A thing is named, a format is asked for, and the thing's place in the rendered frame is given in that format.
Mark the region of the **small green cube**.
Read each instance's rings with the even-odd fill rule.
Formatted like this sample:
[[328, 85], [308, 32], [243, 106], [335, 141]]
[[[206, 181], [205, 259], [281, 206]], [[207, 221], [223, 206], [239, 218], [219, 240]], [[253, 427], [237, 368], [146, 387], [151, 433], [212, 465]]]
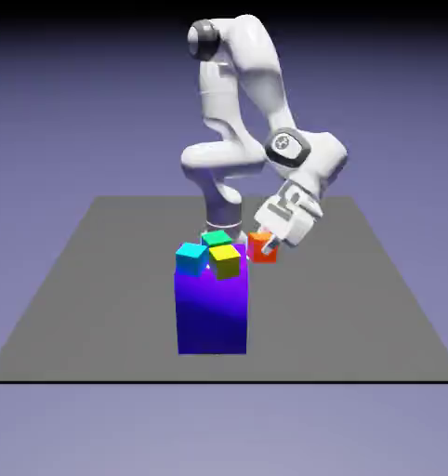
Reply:
[[201, 234], [201, 245], [207, 247], [216, 247], [231, 244], [231, 237], [223, 230], [206, 231]]

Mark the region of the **small yellow cube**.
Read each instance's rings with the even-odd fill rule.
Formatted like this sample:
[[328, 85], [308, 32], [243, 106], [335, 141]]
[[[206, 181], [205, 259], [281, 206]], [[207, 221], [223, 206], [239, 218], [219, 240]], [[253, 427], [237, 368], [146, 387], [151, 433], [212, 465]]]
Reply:
[[218, 280], [237, 277], [240, 274], [241, 254], [234, 245], [209, 248], [209, 267]]

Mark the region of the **large purple box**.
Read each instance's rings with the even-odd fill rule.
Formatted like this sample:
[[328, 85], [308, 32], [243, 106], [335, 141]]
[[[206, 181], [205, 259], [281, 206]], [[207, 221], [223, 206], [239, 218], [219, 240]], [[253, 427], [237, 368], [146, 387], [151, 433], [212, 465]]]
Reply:
[[178, 352], [245, 354], [247, 350], [248, 269], [243, 245], [240, 274], [218, 280], [208, 264], [197, 277], [174, 275]]

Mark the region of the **small cyan cube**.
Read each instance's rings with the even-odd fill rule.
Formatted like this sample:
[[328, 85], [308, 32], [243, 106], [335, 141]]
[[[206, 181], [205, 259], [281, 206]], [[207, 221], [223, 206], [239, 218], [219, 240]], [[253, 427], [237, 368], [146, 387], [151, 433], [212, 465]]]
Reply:
[[200, 276], [208, 264], [208, 247], [195, 243], [183, 243], [175, 254], [176, 272], [188, 276]]

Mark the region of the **small orange cube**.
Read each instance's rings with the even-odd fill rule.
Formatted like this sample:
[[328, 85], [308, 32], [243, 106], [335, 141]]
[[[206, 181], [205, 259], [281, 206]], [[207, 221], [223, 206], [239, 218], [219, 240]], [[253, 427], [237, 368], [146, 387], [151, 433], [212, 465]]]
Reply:
[[278, 248], [273, 248], [268, 254], [262, 249], [271, 238], [269, 232], [249, 232], [247, 235], [247, 256], [254, 263], [275, 263], [277, 261]]

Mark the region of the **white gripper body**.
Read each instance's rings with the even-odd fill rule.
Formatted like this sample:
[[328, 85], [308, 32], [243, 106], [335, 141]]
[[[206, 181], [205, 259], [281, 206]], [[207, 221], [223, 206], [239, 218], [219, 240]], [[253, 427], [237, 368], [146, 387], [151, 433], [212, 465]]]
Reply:
[[315, 218], [306, 210], [298, 206], [283, 208], [271, 200], [258, 209], [254, 218], [260, 228], [291, 246], [299, 245], [315, 224]]

